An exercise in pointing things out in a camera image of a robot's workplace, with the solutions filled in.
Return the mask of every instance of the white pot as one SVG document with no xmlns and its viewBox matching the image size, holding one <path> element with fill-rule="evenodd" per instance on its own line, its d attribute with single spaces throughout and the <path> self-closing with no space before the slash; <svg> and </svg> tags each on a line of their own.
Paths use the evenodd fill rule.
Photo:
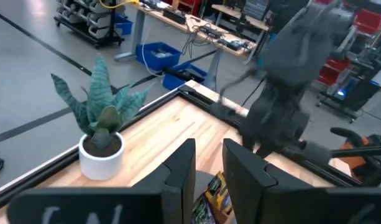
<svg viewBox="0 0 381 224">
<path fill-rule="evenodd" d="M 95 157 L 88 154 L 83 147 L 84 140 L 88 136 L 85 134 L 81 137 L 78 149 L 80 152 L 80 169 L 84 176 L 91 180 L 108 180 L 120 171 L 125 142 L 119 133 L 116 133 L 116 136 L 121 141 L 121 148 L 109 157 Z"/>
</svg>

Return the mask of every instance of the desk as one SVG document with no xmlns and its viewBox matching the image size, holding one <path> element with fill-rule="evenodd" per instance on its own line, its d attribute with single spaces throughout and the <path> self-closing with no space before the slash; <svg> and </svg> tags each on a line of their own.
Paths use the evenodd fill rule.
<svg viewBox="0 0 381 224">
<path fill-rule="evenodd" d="M 163 14 L 159 11 L 152 11 L 150 9 L 146 9 L 146 8 L 139 6 L 139 5 L 136 5 L 136 4 L 131 4 L 131 6 L 137 9 L 135 28 L 134 28 L 134 41 L 132 43 L 132 48 L 131 48 L 130 52 L 126 52 L 126 53 L 122 53 L 122 54 L 114 56 L 114 59 L 116 59 L 117 61 L 122 60 L 122 59 L 128 59 L 128 58 L 134 58 L 135 57 L 136 46 L 142 44 L 141 40 L 142 40 L 143 26 L 144 26 L 144 22 L 145 22 L 145 15 L 152 16 L 152 17 L 154 17 L 154 18 L 156 18 L 156 19 L 158 19 L 158 20 L 160 20 L 166 24 L 169 24 L 169 25 L 179 29 L 180 31 L 186 32 L 186 33 L 193 32 L 195 30 L 194 26 L 203 26 L 205 24 L 209 24 L 209 22 L 206 22 L 200 18 L 197 18 L 197 17 L 195 17 L 193 15 L 189 15 L 189 14 L 186 15 L 186 24 L 179 24 L 179 23 L 177 23 L 171 19 L 168 19 L 167 17 L 164 17 Z M 222 29 L 218 26 L 211 24 L 211 27 L 213 29 L 216 29 L 216 30 L 222 32 L 224 34 L 225 39 L 243 40 L 239 37 L 236 37 L 235 35 L 228 33 L 227 30 Z M 204 34 L 202 32 L 199 32 L 197 34 L 198 34 L 198 38 L 211 42 L 211 38 L 207 38 L 208 36 L 206 34 Z M 214 53 L 213 60 L 211 62 L 211 65 L 209 66 L 208 74 L 207 74 L 205 81 L 204 81 L 204 85 L 208 88 L 211 88 L 211 89 L 213 89 L 213 87 L 215 86 L 215 76 L 216 76 L 216 72 L 218 69 L 218 63 L 219 63 L 219 59 L 221 57 L 222 51 L 228 52 L 228 53 L 230 53 L 236 57 L 246 57 L 246 54 L 251 51 L 251 53 L 248 56 L 248 59 L 245 61 L 245 63 L 248 63 L 251 60 L 252 55 L 254 54 L 254 52 L 257 48 L 256 47 L 257 45 L 255 43 L 249 42 L 249 47 L 247 50 L 240 49 L 238 51 L 235 51 L 235 50 L 227 48 L 224 45 L 216 43 L 216 41 L 217 41 L 216 39 L 213 39 L 212 44 L 214 44 L 217 47 L 217 51 L 215 51 L 215 53 Z M 208 55 L 209 54 L 206 54 L 202 57 L 199 57 L 198 59 L 201 59 L 201 58 L 206 57 Z"/>
<path fill-rule="evenodd" d="M 219 21 L 222 18 L 222 13 L 235 17 L 236 19 L 239 19 L 241 16 L 240 11 L 233 10 L 227 6 L 213 4 L 212 8 L 219 11 L 218 17 L 216 18 L 216 21 L 215 21 L 215 25 L 217 26 L 219 25 Z M 256 55 L 256 57 L 258 57 L 260 51 L 262 50 L 262 47 L 265 45 L 266 41 L 269 39 L 268 31 L 270 27 L 267 26 L 264 22 L 258 19 L 254 19 L 250 16 L 246 16 L 246 19 L 250 22 L 252 26 L 261 30 L 261 33 L 259 34 L 259 38 L 257 40 L 257 48 L 252 52 L 252 55 Z"/>
<path fill-rule="evenodd" d="M 217 100 L 219 97 L 217 93 L 193 81 L 187 82 L 186 85 L 192 87 L 198 93 L 209 99 Z M 143 107 L 140 114 L 146 114 L 121 132 L 126 141 L 126 149 L 122 162 L 123 167 L 120 173 L 113 179 L 93 181 L 82 176 L 77 161 L 78 158 L 67 159 L 70 158 L 70 154 L 75 155 L 75 153 L 77 153 L 77 147 L 74 146 L 1 187 L 0 193 L 16 183 L 29 178 L 31 175 L 41 172 L 41 170 L 51 170 L 51 167 L 56 166 L 59 168 L 55 172 L 45 174 L 46 171 L 44 171 L 44 179 L 40 180 L 34 186 L 132 186 L 151 173 L 188 138 L 196 139 L 196 169 L 215 175 L 218 171 L 223 170 L 223 138 L 231 138 L 237 142 L 241 142 L 241 138 L 237 135 L 237 130 L 232 126 L 216 119 L 214 116 L 184 98 L 173 95 L 175 91 L 176 90 L 173 90 Z M 224 100 L 224 102 L 228 106 L 235 108 L 238 113 L 248 113 L 247 109 L 242 108 L 232 101 Z M 150 112 L 151 108 L 155 105 L 159 105 L 159 107 L 157 109 L 154 108 L 154 110 Z M 272 153 L 266 157 L 266 160 L 315 187 L 333 186 L 324 179 L 279 154 Z M 330 164 L 350 175 L 349 166 L 343 161 L 332 159 Z M 7 224 L 5 212 L 6 207 L 2 207 L 0 209 L 0 224 Z"/>
</svg>

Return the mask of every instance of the shelving rack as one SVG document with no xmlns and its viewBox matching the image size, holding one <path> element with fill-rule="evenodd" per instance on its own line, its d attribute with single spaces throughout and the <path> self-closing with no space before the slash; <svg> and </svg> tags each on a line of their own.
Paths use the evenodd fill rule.
<svg viewBox="0 0 381 224">
<path fill-rule="evenodd" d="M 121 31 L 115 28 L 116 9 L 103 7 L 99 0 L 57 0 L 56 26 L 67 28 L 91 42 L 96 49 L 121 42 Z M 105 3 L 115 6 L 116 0 Z"/>
</svg>

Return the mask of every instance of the workbench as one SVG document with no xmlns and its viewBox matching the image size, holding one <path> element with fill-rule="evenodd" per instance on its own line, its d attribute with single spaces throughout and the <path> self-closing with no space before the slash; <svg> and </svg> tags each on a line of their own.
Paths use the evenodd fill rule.
<svg viewBox="0 0 381 224">
<path fill-rule="evenodd" d="M 196 170 L 211 175 L 223 171 L 223 139 L 241 142 L 241 137 L 231 125 L 208 113 L 207 101 L 216 101 L 218 97 L 205 86 L 189 81 L 144 106 L 121 129 L 126 141 L 122 169 L 111 180 L 93 181 L 84 177 L 77 146 L 12 180 L 0 188 L 0 224 L 7 224 L 6 205 L 14 194 L 32 187 L 130 187 L 151 173 L 188 138 L 196 141 Z M 240 114 L 248 113 L 230 100 L 224 99 L 224 104 Z M 333 186 L 275 152 L 265 159 L 315 187 Z M 339 159 L 331 159 L 330 165 L 347 175 L 351 173 L 349 166 Z"/>
<path fill-rule="evenodd" d="M 219 26 L 219 22 L 221 21 L 222 14 L 229 15 L 231 17 L 235 17 L 236 19 L 239 19 L 241 16 L 240 10 L 234 10 L 224 5 L 219 4 L 213 4 L 212 8 L 219 11 L 218 17 L 215 20 L 215 25 Z M 269 39 L 269 29 L 270 27 L 265 24 L 265 22 L 260 21 L 258 19 L 254 19 L 253 17 L 246 16 L 247 21 L 250 22 L 250 25 L 252 25 L 255 28 L 258 28 L 261 30 L 258 39 L 256 41 L 257 47 L 253 51 L 252 55 L 255 55 L 256 57 L 259 56 L 260 51 L 262 50 L 262 47 L 266 44 L 266 42 Z"/>
<path fill-rule="evenodd" d="M 114 56 L 114 59 L 117 61 L 119 60 L 124 60 L 124 59 L 130 59 L 134 58 L 136 54 L 136 46 L 142 44 L 142 33 L 143 33 L 143 28 L 144 28 L 144 22 L 145 22 L 145 16 L 152 16 L 153 18 L 156 18 L 182 32 L 185 32 L 187 34 L 192 33 L 196 28 L 199 26 L 203 26 L 206 24 L 209 24 L 212 29 L 215 29 L 217 31 L 220 31 L 225 39 L 230 39 L 230 40 L 241 40 L 241 41 L 246 41 L 248 43 L 248 49 L 240 49 L 240 50 L 232 50 L 230 48 L 227 48 L 226 46 L 217 43 L 217 39 L 212 39 L 208 37 L 205 33 L 203 32 L 198 32 L 197 36 L 201 40 L 205 40 L 213 44 L 217 50 L 214 52 L 214 57 L 213 60 L 209 66 L 208 69 L 208 74 L 205 77 L 204 80 L 204 85 L 210 89 L 213 89 L 215 86 L 215 76 L 217 73 L 218 65 L 219 65 L 219 60 L 221 58 L 221 54 L 223 51 L 230 53 L 236 57 L 244 57 L 247 58 L 244 63 L 248 63 L 251 61 L 251 58 L 256 50 L 256 44 L 253 42 L 249 42 L 248 40 L 241 39 L 233 34 L 230 34 L 227 30 L 222 29 L 218 26 L 215 26 L 214 24 L 210 24 L 209 22 L 206 22 L 196 16 L 193 15 L 186 15 L 186 24 L 179 24 L 165 16 L 163 16 L 162 12 L 156 11 L 156 10 L 150 10 L 146 9 L 145 7 L 142 7 L 137 4 L 130 4 L 132 7 L 137 9 L 137 14 L 136 14 L 136 20 L 135 20 L 135 28 L 134 28 L 134 36 L 133 36 L 133 42 L 132 42 L 132 47 L 129 52 L 126 53 L 121 53 L 116 56 Z M 205 55 L 202 55 L 197 58 L 197 60 L 202 59 L 206 56 L 209 56 L 210 53 L 207 53 Z"/>
</svg>

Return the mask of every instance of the snake plant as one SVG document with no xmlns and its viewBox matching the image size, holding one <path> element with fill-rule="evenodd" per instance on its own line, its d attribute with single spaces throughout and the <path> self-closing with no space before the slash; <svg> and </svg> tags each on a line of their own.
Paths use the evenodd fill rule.
<svg viewBox="0 0 381 224">
<path fill-rule="evenodd" d="M 72 110 L 80 129 L 91 138 L 97 149 L 105 149 L 120 127 L 133 118 L 142 107 L 150 87 L 128 95 L 131 85 L 113 95 L 106 62 L 101 55 L 96 59 L 91 75 L 88 100 L 79 102 L 70 92 L 67 83 L 51 74 L 59 96 Z"/>
</svg>

